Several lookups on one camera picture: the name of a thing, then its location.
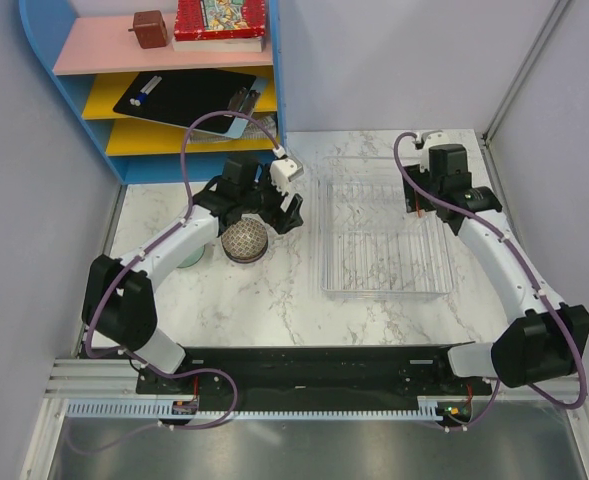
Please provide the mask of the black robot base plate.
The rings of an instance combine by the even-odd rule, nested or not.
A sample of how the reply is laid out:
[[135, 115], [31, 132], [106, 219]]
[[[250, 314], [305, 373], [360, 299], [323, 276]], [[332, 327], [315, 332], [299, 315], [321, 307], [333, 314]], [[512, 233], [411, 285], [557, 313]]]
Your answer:
[[210, 369], [194, 380], [170, 379], [146, 372], [139, 393], [178, 394], [192, 390], [207, 402], [233, 395], [227, 373], [238, 391], [239, 406], [276, 407], [295, 397], [331, 407], [361, 394], [376, 401], [398, 402], [413, 396], [489, 395], [492, 387], [479, 377], [459, 378], [446, 364], [447, 345], [343, 347], [191, 348], [178, 374]]

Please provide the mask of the white wire dish rack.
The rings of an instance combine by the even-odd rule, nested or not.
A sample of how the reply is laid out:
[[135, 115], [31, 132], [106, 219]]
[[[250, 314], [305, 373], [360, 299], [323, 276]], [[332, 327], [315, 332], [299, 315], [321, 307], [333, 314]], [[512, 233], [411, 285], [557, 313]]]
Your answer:
[[329, 297], [431, 300], [452, 292], [446, 230], [434, 213], [408, 211], [393, 159], [325, 157], [313, 191], [320, 288]]

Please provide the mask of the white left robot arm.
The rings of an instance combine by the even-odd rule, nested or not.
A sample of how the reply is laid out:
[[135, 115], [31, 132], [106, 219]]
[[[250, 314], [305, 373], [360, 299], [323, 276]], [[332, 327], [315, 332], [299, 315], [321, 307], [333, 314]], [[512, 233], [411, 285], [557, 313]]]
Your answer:
[[184, 348], [158, 325], [156, 290], [246, 214], [259, 216], [278, 234], [300, 227], [303, 199], [291, 193], [290, 184], [302, 173], [302, 164], [285, 154], [267, 166], [228, 158], [222, 173], [189, 196], [186, 208], [161, 232], [120, 258], [101, 255], [92, 262], [81, 313], [87, 332], [99, 332], [158, 369], [159, 382], [170, 392], [185, 392], [194, 371], [184, 362]]

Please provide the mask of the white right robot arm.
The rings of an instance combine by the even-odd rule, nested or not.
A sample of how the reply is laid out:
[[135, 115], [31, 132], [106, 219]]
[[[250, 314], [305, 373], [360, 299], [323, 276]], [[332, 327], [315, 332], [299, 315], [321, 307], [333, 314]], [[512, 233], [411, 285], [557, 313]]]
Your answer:
[[454, 346], [432, 368], [432, 381], [451, 394], [468, 377], [510, 388], [578, 372], [589, 335], [589, 313], [569, 305], [533, 267], [514, 239], [494, 192], [475, 187], [460, 144], [418, 143], [421, 160], [403, 171], [408, 211], [433, 211], [474, 254], [499, 296], [507, 329], [492, 343]]

